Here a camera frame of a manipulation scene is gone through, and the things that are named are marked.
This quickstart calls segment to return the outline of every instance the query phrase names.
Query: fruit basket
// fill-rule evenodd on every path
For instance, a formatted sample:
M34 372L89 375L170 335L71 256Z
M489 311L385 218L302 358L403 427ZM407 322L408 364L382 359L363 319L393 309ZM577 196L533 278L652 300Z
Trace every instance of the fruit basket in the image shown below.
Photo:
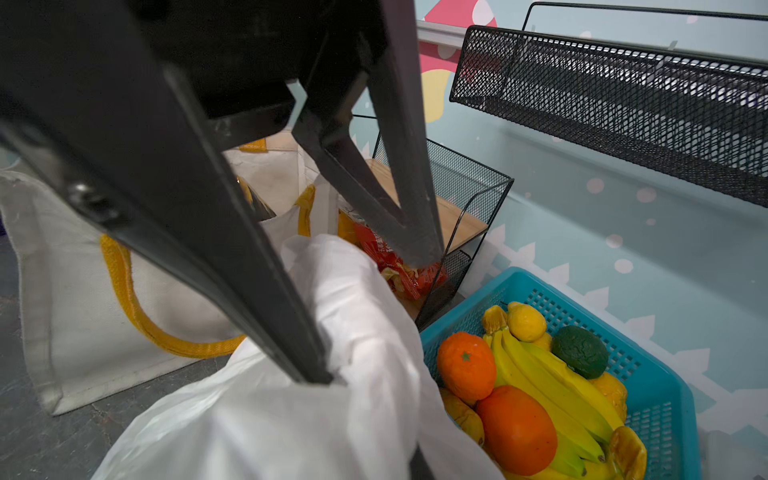
M513 301L537 309L550 334L575 325L605 343L610 353L608 372L629 393L626 425L648 451L647 480L701 478L694 399L685 382L636 343L525 270L507 269L422 332L424 362L438 384L442 380L436 359L442 342L457 332L482 336L483 313Z

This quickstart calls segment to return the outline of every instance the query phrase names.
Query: yellow fruit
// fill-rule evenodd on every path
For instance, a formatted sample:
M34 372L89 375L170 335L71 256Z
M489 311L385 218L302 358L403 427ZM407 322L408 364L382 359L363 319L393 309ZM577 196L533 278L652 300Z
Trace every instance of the yellow fruit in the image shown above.
M523 375L544 393L552 402L576 419L596 439L608 443L613 429L605 418L581 397L556 380L533 356L526 352L521 343L509 330L502 330L502 345Z
M584 464L586 465L587 474L579 477L579 480L622 480L621 474L610 463L584 461ZM574 480L574 477L563 475L552 467L545 468L543 471L528 478L531 480Z
M611 436L608 463L616 465L624 480L643 480L648 451L640 437L629 427L619 427Z
M482 428L480 415L470 409L467 404L448 389L440 389L440 396L442 397L445 412L462 428L464 433L469 435L472 440L475 440L478 445L483 446L485 443L485 432Z
M552 351L552 335L544 332L544 335L531 342L531 345L536 345L538 348L550 352Z
M526 480L527 478L530 478L530 477L521 477L520 475L515 475L512 472L507 472L503 468L501 468L501 471L502 471L502 475L504 476L504 480Z
M573 417L555 405L546 395L541 393L533 384L522 374L515 365L502 345L502 332L493 334L493 343L491 346L493 358L496 361L496 386L512 385L526 392L537 402L541 403L544 410L554 423L554 429L562 436L568 438L574 446L578 456L593 460L595 462L604 462L605 457L599 444L589 435L586 429L579 424Z
M568 440L568 437L560 433L558 433L558 451L554 454L549 468L575 478L581 478L587 474L584 460L576 453L575 445L571 440Z
M627 387L619 381L616 377L608 372L603 373L601 376L594 380L590 380L590 383L594 385L600 393L603 394L611 404L614 406L616 413L622 422L627 421Z
M589 383L589 380L569 369L565 362L551 353L545 352L530 343L521 343L520 345L526 352L536 358L560 383L580 396L586 403L603 415L603 418L605 418L613 430L624 424L624 421L616 413L613 403L603 396L594 385Z
M507 325L507 313L498 305L494 305L482 314L482 326L486 333L493 333Z
M510 306L507 325L518 340L533 342L547 332L547 321L534 307L523 303Z

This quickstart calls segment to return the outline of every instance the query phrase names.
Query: white tote bag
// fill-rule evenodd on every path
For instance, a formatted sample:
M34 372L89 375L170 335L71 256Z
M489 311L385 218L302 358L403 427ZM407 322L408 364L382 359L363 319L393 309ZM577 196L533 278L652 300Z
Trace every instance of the white tote bag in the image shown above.
M158 400L94 480L406 480L416 446L436 480L502 480L446 415L415 324L374 262L338 237L282 258L329 348L331 385L294 383L251 341L220 371Z
M225 152L235 173L278 214L263 222L276 249L298 233L302 209L294 203L305 181L295 142L285 136L279 150L266 154ZM334 208L327 204L334 192L321 187L322 178L317 183L315 190L326 192L318 210ZM315 216L311 201L309 209ZM242 340L208 299L103 239L23 165L0 171L0 210L18 258L25 360L47 412L58 415L230 353ZM329 229L317 225L318 233ZM116 266L123 268L117 275Z

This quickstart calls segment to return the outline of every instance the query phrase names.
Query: lemon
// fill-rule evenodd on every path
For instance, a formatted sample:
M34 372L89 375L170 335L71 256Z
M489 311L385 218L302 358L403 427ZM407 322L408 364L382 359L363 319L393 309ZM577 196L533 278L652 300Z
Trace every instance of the lemon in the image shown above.
M602 376L590 380L592 385L605 397L607 397L616 409L616 413L619 414L619 418L622 422L627 421L627 387L619 381L616 377L608 372L603 373Z
M549 333L544 332L544 335L538 337L531 343L542 350L546 350L548 352L552 351L552 335Z
M510 304L507 325L512 335L521 342L533 342L547 332L547 321L538 310L522 303L514 306Z

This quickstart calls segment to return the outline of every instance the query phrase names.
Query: black wire mesh shelf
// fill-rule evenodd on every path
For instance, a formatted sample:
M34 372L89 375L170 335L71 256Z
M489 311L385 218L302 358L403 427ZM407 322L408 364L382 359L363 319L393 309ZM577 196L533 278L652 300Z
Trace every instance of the black wire mesh shelf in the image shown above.
M490 225L507 194L510 177L429 139L427 153L435 195ZM389 166L381 135L376 140L373 158Z
M436 319L435 315L453 299L471 265L472 257L462 250L451 252L443 258L442 267L445 268L448 279L432 286L432 291L415 320L419 331L429 326Z
M768 207L768 65L476 25L450 101Z

